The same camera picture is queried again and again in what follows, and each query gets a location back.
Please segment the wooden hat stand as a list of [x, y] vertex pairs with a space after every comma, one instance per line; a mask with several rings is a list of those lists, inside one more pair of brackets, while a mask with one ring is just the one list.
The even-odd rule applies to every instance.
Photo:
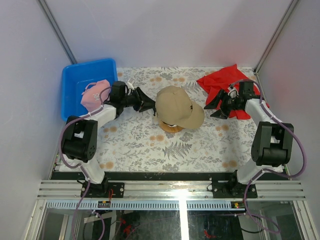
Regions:
[[169, 134], [176, 134], [176, 133], [181, 132], [184, 129], [183, 127], [180, 127], [180, 126], [169, 127], [169, 126], [165, 125], [162, 121], [159, 121], [159, 126], [163, 131], [165, 131], [166, 133], [169, 133]]

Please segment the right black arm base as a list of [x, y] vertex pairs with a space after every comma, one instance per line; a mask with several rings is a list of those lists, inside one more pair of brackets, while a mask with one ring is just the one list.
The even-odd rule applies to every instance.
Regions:
[[236, 172], [229, 177], [228, 181], [212, 180], [211, 185], [215, 199], [243, 199], [248, 186], [238, 181]]

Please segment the khaki cap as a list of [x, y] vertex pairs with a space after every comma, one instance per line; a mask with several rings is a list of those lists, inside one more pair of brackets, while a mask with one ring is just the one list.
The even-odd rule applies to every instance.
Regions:
[[200, 128], [205, 119], [203, 108], [183, 88], [174, 85], [157, 93], [155, 110], [159, 121], [184, 129]]

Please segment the red cloth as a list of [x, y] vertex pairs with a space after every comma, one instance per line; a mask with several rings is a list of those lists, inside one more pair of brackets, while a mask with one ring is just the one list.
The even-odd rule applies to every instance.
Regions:
[[[208, 93], [205, 105], [210, 103], [220, 90], [228, 93], [229, 85], [233, 85], [238, 90], [238, 95], [244, 98], [244, 110], [232, 110], [228, 118], [237, 118], [238, 120], [253, 119], [257, 124], [260, 122], [272, 122], [272, 115], [268, 110], [268, 104], [264, 101], [261, 87], [238, 70], [236, 64], [206, 75], [197, 80], [197, 83]], [[213, 110], [221, 110], [221, 103], [222, 100], [217, 109]]]

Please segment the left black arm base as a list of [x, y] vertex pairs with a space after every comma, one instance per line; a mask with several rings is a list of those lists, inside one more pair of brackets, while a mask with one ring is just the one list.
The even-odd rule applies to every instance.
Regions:
[[125, 184], [123, 182], [109, 182], [106, 178], [102, 180], [102, 183], [94, 184], [88, 181], [81, 182], [80, 196], [85, 198], [108, 198], [108, 199], [120, 199], [124, 197]]

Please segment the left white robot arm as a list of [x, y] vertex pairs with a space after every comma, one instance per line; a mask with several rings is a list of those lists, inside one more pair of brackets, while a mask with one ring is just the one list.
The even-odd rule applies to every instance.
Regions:
[[92, 185], [98, 197], [105, 197], [110, 186], [105, 180], [97, 157], [98, 130], [117, 119], [125, 108], [132, 107], [136, 112], [155, 108], [155, 101], [148, 97], [140, 87], [131, 83], [115, 81], [94, 95], [97, 106], [82, 116], [71, 115], [59, 136], [59, 156], [70, 169], [80, 168], [85, 180]]

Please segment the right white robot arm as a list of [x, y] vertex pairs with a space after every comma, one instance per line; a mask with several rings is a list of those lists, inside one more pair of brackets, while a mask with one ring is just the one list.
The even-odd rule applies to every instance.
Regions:
[[234, 181], [228, 184], [228, 192], [240, 197], [246, 184], [252, 183], [264, 173], [285, 177], [282, 166], [291, 158], [294, 127], [283, 123], [268, 108], [262, 94], [255, 92], [258, 84], [249, 79], [230, 84], [227, 91], [221, 89], [204, 108], [214, 109], [213, 118], [228, 119], [235, 110], [245, 111], [257, 126], [251, 146], [250, 160], [235, 172]]

